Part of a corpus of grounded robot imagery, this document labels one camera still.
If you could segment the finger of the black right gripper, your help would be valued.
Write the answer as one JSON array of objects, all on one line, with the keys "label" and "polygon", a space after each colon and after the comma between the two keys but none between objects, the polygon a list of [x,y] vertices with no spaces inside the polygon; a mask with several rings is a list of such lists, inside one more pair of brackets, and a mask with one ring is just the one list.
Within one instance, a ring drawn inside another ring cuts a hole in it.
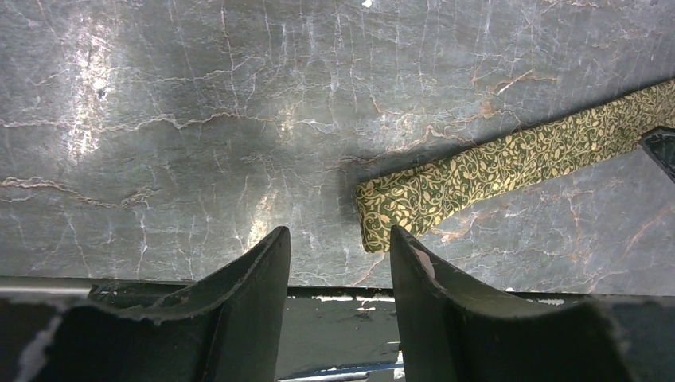
[{"label": "finger of the black right gripper", "polygon": [[641,148],[672,182],[675,182],[674,139],[673,127],[660,126],[647,131],[640,140]]}]

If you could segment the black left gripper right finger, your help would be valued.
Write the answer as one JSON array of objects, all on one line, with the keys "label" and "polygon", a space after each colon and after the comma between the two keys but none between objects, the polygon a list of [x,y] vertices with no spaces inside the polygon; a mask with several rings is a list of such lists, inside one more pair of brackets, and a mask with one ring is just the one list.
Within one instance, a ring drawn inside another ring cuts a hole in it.
[{"label": "black left gripper right finger", "polygon": [[409,381],[630,381],[609,316],[592,302],[530,302],[440,259],[400,226],[390,263]]}]

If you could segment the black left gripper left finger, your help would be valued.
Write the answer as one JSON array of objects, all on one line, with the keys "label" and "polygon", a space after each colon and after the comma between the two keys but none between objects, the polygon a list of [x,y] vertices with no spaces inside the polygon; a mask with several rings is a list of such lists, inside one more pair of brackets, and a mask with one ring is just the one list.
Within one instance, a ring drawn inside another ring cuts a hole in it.
[{"label": "black left gripper left finger", "polygon": [[68,309],[39,381],[272,381],[291,234],[190,286],[113,282]]}]

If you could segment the olive green leaf-pattern tie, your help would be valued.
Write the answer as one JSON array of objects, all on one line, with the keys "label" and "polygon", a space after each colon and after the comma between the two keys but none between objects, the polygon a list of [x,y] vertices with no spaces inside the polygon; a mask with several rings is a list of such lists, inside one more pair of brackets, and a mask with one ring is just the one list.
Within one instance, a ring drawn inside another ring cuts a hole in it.
[{"label": "olive green leaf-pattern tie", "polygon": [[361,242],[390,250],[393,225],[420,237],[468,206],[636,150],[655,127],[674,123],[667,80],[572,115],[433,162],[359,184]]}]

